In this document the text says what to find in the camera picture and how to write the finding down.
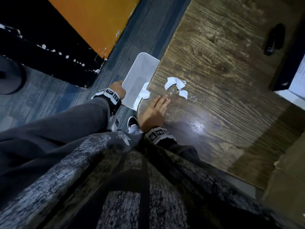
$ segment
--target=sneaker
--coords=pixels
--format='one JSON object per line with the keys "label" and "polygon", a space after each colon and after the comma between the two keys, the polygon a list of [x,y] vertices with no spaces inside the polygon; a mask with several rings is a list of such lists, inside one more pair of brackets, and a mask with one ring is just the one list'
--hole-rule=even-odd
{"label": "sneaker", "polygon": [[127,126],[128,126],[128,129],[130,129],[130,127],[132,125],[139,125],[137,119],[135,117],[129,117],[128,118],[128,121],[127,121]]}

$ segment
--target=orange wall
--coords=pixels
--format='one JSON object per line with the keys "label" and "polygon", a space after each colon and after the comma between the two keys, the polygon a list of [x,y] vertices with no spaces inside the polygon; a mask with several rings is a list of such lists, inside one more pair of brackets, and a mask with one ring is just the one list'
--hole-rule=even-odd
{"label": "orange wall", "polygon": [[140,0],[49,0],[102,58],[108,58]]}

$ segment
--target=wooden table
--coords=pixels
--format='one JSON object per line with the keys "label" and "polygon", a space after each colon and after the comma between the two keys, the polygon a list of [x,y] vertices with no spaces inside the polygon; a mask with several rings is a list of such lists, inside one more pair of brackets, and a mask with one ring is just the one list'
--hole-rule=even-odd
{"label": "wooden table", "polygon": [[[274,162],[301,135],[305,112],[268,86],[300,21],[305,0],[192,0],[143,100],[169,93],[164,127],[201,160],[265,189]],[[277,23],[283,49],[263,54]],[[167,77],[186,80],[188,99]]]}

